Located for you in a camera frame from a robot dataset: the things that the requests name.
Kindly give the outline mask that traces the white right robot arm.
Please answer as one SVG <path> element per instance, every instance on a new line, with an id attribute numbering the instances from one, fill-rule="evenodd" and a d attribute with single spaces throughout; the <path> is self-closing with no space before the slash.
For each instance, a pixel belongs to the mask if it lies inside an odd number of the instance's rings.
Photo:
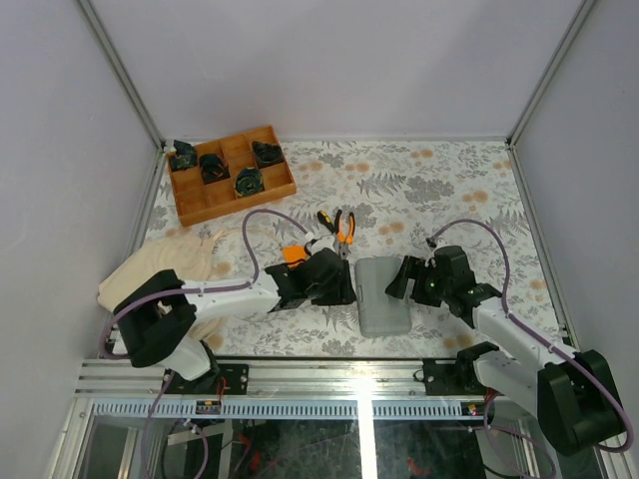
<path id="1" fill-rule="evenodd" d="M 571 456 L 599 446 L 630 426 L 605 357 L 554 343 L 543 331 L 512 319 L 504 295 L 476 280 L 458 245 L 437 248 L 430 258 L 407 255 L 385 292 L 449 312 L 486 336 L 458 353 L 457 386 L 483 387 L 510 398 L 538 422 L 550 445 Z"/>

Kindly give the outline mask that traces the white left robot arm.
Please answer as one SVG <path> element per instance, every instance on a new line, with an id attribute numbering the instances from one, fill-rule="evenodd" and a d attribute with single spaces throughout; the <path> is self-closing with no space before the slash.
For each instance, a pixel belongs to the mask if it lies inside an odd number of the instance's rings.
<path id="1" fill-rule="evenodd" d="M 161 365 L 197 393 L 212 391 L 219 370 L 192 327 L 222 316 L 291 310 L 338 291 L 344 261 L 323 248 L 298 264 L 281 263 L 255 278 L 181 280 L 172 269 L 151 276 L 115 309 L 126 357 L 135 368 Z"/>

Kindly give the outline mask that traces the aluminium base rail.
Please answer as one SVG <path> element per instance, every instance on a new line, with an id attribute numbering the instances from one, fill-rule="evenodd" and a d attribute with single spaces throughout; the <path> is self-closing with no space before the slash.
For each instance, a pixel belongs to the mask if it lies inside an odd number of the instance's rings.
<path id="1" fill-rule="evenodd" d="M 75 394 L 96 414 L 155 418 L 478 419 L 486 390 L 461 387 L 450 359 L 223 358 L 222 380 L 196 392 L 160 366 L 87 359 Z"/>

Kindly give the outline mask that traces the short yellow black screwdriver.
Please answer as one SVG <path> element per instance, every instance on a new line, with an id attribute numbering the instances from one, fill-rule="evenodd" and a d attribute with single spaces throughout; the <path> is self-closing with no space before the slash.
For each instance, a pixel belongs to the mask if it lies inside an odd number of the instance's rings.
<path id="1" fill-rule="evenodd" d="M 328 230 L 328 232 L 332 235 L 335 234 L 335 226 L 331 217 L 325 211 L 318 211 L 317 218 L 319 223 Z"/>

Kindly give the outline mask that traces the beige cloth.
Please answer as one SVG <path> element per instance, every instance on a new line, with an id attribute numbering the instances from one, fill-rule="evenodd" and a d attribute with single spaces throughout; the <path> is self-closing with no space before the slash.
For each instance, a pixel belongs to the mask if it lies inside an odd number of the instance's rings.
<path id="1" fill-rule="evenodd" d="M 98 286 L 98 303 L 109 312 L 154 274 L 172 269 L 181 280 L 222 279 L 231 264 L 214 254 L 215 238 L 183 235 L 151 239 L 128 257 Z"/>

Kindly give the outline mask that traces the dark rolled item back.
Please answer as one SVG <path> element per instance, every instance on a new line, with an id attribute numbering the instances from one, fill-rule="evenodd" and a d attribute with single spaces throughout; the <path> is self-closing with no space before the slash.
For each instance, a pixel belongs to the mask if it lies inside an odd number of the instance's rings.
<path id="1" fill-rule="evenodd" d="M 273 166 L 284 160 L 283 150 L 278 144 L 253 141 L 252 150 L 260 168 Z"/>

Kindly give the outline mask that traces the orange black pliers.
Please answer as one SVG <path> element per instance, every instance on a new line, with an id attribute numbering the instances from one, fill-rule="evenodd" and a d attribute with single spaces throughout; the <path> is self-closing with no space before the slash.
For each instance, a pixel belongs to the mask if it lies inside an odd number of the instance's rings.
<path id="1" fill-rule="evenodd" d="M 347 215 L 346 223 L 342 221 L 342 210 L 337 210 L 333 220 L 336 252 L 341 259 L 347 259 L 349 256 L 349 247 L 353 243 L 355 232 L 354 213 Z"/>

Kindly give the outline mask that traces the grey plastic tool case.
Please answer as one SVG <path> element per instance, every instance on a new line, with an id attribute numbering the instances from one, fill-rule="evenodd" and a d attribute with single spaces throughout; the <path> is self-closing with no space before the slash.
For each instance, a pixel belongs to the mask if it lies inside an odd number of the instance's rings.
<path id="1" fill-rule="evenodd" d="M 405 335 L 412 329 L 407 300 L 385 292 L 399 272 L 400 264 L 396 256 L 361 258 L 355 263 L 358 320 L 364 337 Z"/>

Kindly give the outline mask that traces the dark rolled item far left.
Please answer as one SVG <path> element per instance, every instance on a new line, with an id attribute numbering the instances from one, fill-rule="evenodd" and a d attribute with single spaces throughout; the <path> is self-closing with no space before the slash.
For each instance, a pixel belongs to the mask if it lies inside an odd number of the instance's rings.
<path id="1" fill-rule="evenodd" d="M 173 172 L 184 171 L 198 164 L 197 151 L 191 144 L 175 140 L 173 147 L 175 152 L 170 158 L 170 166 Z"/>

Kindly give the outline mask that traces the dark rolled item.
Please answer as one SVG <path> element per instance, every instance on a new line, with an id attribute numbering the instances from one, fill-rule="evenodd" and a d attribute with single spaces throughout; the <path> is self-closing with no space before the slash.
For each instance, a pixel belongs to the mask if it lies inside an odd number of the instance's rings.
<path id="1" fill-rule="evenodd" d="M 264 189 L 262 173 L 257 168 L 244 168 L 235 178 L 235 192 L 238 198 L 260 193 Z"/>
<path id="2" fill-rule="evenodd" d="M 191 144 L 175 140 L 173 147 L 175 152 L 170 158 L 170 166 L 173 172 L 184 171 L 198 164 L 197 151 Z"/>
<path id="3" fill-rule="evenodd" d="M 226 179 L 229 176 L 228 167 L 216 154 L 201 155 L 199 166 L 205 185 Z"/>
<path id="4" fill-rule="evenodd" d="M 253 141 L 252 150 L 260 168 L 273 166 L 284 160 L 283 150 L 278 144 Z"/>

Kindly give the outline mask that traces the dark rolled item centre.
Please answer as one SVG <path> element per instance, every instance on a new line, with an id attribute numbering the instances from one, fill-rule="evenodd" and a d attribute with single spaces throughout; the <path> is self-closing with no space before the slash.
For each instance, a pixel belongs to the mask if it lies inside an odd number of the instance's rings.
<path id="1" fill-rule="evenodd" d="M 235 178 L 235 192 L 238 198 L 260 193 L 264 189 L 262 173 L 257 168 L 244 168 Z"/>

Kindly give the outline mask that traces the orange tape measure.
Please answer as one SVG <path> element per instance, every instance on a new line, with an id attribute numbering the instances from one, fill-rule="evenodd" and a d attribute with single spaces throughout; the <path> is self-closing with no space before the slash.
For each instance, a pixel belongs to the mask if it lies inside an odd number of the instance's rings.
<path id="1" fill-rule="evenodd" d="M 296 263 L 307 259 L 308 254 L 302 245 L 294 244 L 285 246 L 282 249 L 284 261 L 286 263 Z"/>

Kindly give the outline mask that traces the wooden compartment tray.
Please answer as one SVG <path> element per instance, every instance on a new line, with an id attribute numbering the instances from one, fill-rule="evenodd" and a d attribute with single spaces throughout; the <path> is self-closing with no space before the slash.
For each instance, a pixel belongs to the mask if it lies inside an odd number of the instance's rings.
<path id="1" fill-rule="evenodd" d="M 191 144 L 197 151 L 198 164 L 184 171 L 173 172 L 167 154 L 170 180 L 179 221 L 189 227 L 218 217 L 237 213 L 251 207 L 291 196 L 297 191 L 296 182 L 285 159 L 276 165 L 260 168 L 252 150 L 252 142 L 259 141 L 281 146 L 272 126 L 262 126 L 239 134 L 200 144 Z M 199 158 L 216 154 L 226 164 L 226 179 L 205 185 L 201 176 Z M 244 168 L 257 168 L 264 179 L 264 189 L 252 196 L 238 198 L 234 188 L 236 176 Z"/>

